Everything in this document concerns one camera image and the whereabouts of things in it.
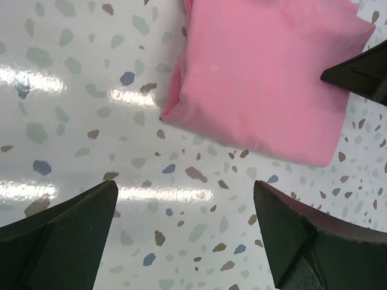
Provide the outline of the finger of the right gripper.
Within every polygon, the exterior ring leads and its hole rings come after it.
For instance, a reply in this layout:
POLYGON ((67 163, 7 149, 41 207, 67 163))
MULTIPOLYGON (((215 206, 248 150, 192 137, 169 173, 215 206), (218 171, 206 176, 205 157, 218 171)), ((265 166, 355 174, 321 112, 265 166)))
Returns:
POLYGON ((386 105, 387 42, 326 69, 320 79, 331 85, 386 105))

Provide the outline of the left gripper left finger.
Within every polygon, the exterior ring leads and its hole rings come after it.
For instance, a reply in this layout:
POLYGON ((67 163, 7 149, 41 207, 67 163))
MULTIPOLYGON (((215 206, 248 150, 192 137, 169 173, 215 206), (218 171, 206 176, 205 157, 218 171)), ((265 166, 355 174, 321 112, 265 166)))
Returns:
POLYGON ((117 198, 104 181, 1 227, 1 289, 92 289, 117 198))

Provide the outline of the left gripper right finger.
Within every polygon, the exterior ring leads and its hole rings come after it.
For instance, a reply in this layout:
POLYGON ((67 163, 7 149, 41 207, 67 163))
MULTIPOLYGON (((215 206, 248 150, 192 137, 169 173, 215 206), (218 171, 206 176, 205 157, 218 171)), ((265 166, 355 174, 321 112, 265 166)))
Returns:
POLYGON ((338 219, 264 181, 253 193, 276 289, 386 289, 386 233, 338 219))

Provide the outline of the pink t shirt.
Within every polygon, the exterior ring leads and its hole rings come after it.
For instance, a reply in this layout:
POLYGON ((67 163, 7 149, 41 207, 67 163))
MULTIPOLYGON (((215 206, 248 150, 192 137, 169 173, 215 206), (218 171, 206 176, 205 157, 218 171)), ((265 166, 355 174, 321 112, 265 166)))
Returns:
POLYGON ((160 118, 241 149, 329 165, 349 92, 321 80, 375 25, 350 1, 186 1, 187 45, 160 118))

